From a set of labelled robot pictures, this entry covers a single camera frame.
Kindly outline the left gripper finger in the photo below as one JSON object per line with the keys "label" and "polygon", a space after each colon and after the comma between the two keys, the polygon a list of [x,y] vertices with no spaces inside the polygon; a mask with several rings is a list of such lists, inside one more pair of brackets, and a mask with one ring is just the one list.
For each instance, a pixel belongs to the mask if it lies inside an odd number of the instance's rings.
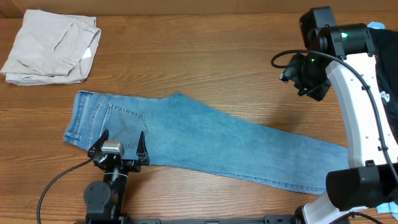
{"label": "left gripper finger", "polygon": [[100,152],[103,144],[109,138],[109,130],[105,129],[99,139],[89,148],[88,157],[94,157],[97,152]]}
{"label": "left gripper finger", "polygon": [[138,163],[140,166],[148,166],[150,164],[150,158],[146,148],[145,134],[143,131],[140,134],[136,155],[138,156]]}

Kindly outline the light blue denim jeans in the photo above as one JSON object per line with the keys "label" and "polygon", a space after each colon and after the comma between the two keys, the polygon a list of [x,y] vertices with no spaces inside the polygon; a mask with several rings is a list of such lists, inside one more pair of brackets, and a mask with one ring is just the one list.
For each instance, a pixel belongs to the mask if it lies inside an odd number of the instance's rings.
{"label": "light blue denim jeans", "polygon": [[348,168],[345,147],[250,123],[179,93],[141,98],[79,91],[67,143],[88,149],[104,131],[135,159],[140,136],[153,165],[197,170],[320,195]]}

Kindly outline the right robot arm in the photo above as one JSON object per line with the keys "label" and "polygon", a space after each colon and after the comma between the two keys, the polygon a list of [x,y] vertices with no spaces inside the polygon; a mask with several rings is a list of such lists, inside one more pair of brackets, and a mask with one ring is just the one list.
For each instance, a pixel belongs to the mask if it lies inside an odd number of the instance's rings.
{"label": "right robot arm", "polygon": [[326,191],[296,209],[292,223],[348,223],[364,209],[397,199],[397,143],[376,77],[376,48],[365,24],[338,26],[330,7],[299,20],[304,49],[293,50],[280,79],[322,100],[335,90],[348,139],[345,170],[326,176]]}

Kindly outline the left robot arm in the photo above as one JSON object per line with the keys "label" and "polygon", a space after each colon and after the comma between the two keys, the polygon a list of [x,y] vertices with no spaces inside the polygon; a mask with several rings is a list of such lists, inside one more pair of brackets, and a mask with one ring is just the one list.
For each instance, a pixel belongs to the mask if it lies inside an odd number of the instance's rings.
{"label": "left robot arm", "polygon": [[132,223],[131,217],[122,212],[129,173],[140,172],[150,163],[141,132],[137,145],[137,159],[125,159],[120,141],[110,141],[105,130],[88,150],[94,165],[104,171],[103,180],[92,182],[85,189],[86,223]]}

